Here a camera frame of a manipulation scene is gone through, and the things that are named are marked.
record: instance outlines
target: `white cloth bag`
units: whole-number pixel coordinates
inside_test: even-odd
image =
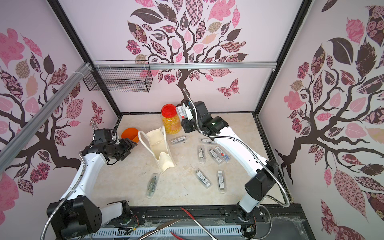
[[[142,135],[148,140],[149,147],[142,140]],[[147,134],[145,134],[143,131],[139,131],[139,140],[144,145],[144,147],[148,149],[150,153],[152,153],[161,173],[165,172],[165,170],[167,170],[169,167],[176,166],[169,150],[164,126],[161,126],[159,129],[152,130]]]

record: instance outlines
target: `red jar lid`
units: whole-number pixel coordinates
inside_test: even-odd
[[[167,104],[164,105],[164,107],[161,109],[161,115],[165,118],[173,118],[177,115],[176,107],[173,104]]]

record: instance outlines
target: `butterfly decal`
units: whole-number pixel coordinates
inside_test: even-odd
[[[224,96],[226,96],[229,99],[229,96],[232,95],[232,93],[239,93],[239,81],[238,78],[236,78],[232,83],[229,88],[218,88],[217,90],[221,93],[224,93]]]

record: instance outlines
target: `plastic jar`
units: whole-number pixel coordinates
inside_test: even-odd
[[[161,109],[163,116],[163,125],[168,134],[176,134],[181,130],[181,123],[177,115],[176,107],[172,104],[167,104]]]

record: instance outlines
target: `orange cup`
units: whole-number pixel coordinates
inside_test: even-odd
[[[133,127],[127,128],[121,134],[121,138],[128,138],[133,142],[139,143],[139,130]]]

